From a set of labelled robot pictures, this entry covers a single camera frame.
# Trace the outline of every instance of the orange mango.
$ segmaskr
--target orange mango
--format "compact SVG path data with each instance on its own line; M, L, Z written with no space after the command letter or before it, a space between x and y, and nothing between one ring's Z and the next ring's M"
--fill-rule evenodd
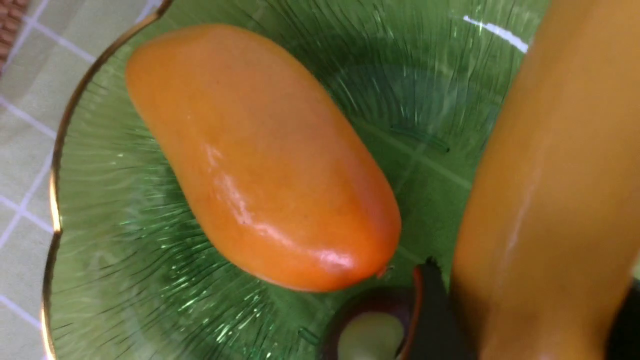
M401 221L384 174L279 45L222 24L137 49L131 100L220 253L267 282L334 291L385 268Z

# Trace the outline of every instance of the tiled surface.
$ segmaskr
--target tiled surface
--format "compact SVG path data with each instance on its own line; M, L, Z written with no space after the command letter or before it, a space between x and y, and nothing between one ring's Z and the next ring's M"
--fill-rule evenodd
M91 62L161 0L31 0L0 80L0 359L41 360L51 240L48 170L60 118Z

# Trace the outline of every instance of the grout line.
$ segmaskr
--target grout line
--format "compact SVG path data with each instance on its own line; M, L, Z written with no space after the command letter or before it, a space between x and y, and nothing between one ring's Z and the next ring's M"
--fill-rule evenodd
M20 211L20 206L18 204L15 204L13 201L7 199L2 195L0 195L0 204L4 204L7 208L10 208L11 210L14 210L16 212ZM53 234L53 227L51 226L51 224L47 224L43 220L40 220L40 218L38 218L31 212L25 210L22 216L30 220L32 223L36 224L42 230Z
M9 110L10 113L13 113L15 116L17 116L17 117L21 118L22 120L25 120L29 124L33 125L33 127L35 127L36 129L40 130L41 132L43 132L48 137L53 138L53 139L56 138L56 132L53 131L49 126L46 126L45 124L43 124L43 123L37 121L36 119L34 119L33 117L31 117L31 115L29 115L26 112L18 109L18 107L16 107L12 103L10 103L9 100L5 99L2 95L0 95L0 106L4 106L7 110Z
M49 4L49 0L42 0L40 5L38 5L38 8L36 9L36 11L33 13L33 21L37 21L40 18L40 16L44 12L45 8L47 7L47 4ZM9 64L11 64L11 61L13 60L15 55L22 48L22 45L24 45L25 40L27 40L27 37L31 33L31 29L32 28L33 28L33 23L32 22L25 22L24 23L24 27L23 27L22 31L20 32L20 35L18 36L18 40L16 40L16 42L14 43L13 49L11 50L11 53L9 54L9 57L7 57L7 59L6 59L6 64L4 65L5 67L8 66Z
M9 223L9 225L3 231L2 235L0 235L0 249L4 247L5 243L9 239L9 235L11 235L15 227L18 225L18 222L20 221L21 217L22 215L20 215L20 212L17 211L13 216L13 218L11 219L11 222Z
M138 18L136 19L136 24L144 20L147 16L149 16L154 6L157 7L156 1L147 0L145 7L142 8L142 12L140 12L140 15L138 15Z
M31 184L31 186L29 187L29 190L27 190L27 194L25 194L24 198L20 202L20 207L16 211L15 216L11 219L11 222L3 231L2 235L0 235L0 249L4 247L5 243L9 239L9 236L11 235L15 227L18 225L20 218L24 216L27 209L27 205L29 204L29 201L33 197L33 194L36 192L40 184L42 184L42 181L44 180L44 178L49 173L49 169L51 168L51 158L52 158L52 154L49 153L49 155L47 155L46 157L44 165L40 169L38 175L36 175L36 178Z
M90 62L90 63L95 62L95 59L96 59L95 56L91 55L90 53L87 53L86 51L82 50L81 48L79 48L77 45L75 45L71 41L61 37L58 34L56 34L53 30L49 29L48 27L46 27L44 25L39 24L38 22L35 22L33 19L29 19L27 17L24 17L24 19L27 22L31 22L34 29L37 29L39 32L41 32L41 33L47 35L49 38L55 40L55 42L57 42L58 44L62 45L63 47L66 47L72 53L80 56L85 61Z
M40 322L36 318L31 316L27 311L25 311L23 308L18 306L16 303L9 300L9 298L7 298L6 296L0 295L0 303L4 304L6 307L9 308L9 310L13 311L16 315L21 317L23 320L26 320L28 323L30 323L37 329L40 328Z

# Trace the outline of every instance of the gold rim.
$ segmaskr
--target gold rim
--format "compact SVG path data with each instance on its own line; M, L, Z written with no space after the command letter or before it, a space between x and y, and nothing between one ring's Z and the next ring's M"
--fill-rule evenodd
M51 281L53 280L53 268L56 264L56 256L58 254L58 248L60 247L60 238L62 236L62 225L60 221L60 211L58 208L58 173L60 171L60 159L62 157L62 148L65 144L65 137L67 135L67 129L71 123L71 117L74 114L74 110L80 96L84 92L89 82L93 79L93 76L100 70L100 68L106 63L106 61L113 55L121 46L123 46L129 39L142 29L151 25L153 22L160 19L164 13L169 9L169 6L173 3L173 0L163 0L160 7L146 19L137 23L134 27L125 32L117 40L113 42L98 59L91 65L87 73L84 75L80 84L78 84L71 99L69 100L65 113L62 116L60 127L58 128L58 135L56 137L56 143L53 148L53 159L51 161L51 171L49 175L49 199L51 201L51 216L53 220L53 239L49 246L49 254L47 255L47 264L44 270L44 281L42 286L42 303L40 305L40 320L42 322L42 337L44 340L45 351L47 353L48 360L56 360L56 351L53 346L53 338L51 336L51 324L49 319L49 311L51 310Z

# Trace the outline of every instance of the glass bowl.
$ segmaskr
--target glass bowl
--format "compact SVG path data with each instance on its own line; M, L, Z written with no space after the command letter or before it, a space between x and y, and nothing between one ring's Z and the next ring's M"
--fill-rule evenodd
M445 281L485 141L547 7L539 0L180 0L94 64L54 156L55 235L44 286L49 356L314 359L353 295L409 286L433 256ZM132 51L202 23L285 47L335 99L392 185L403 218L390 270L345 291L264 283L196 223L124 85Z

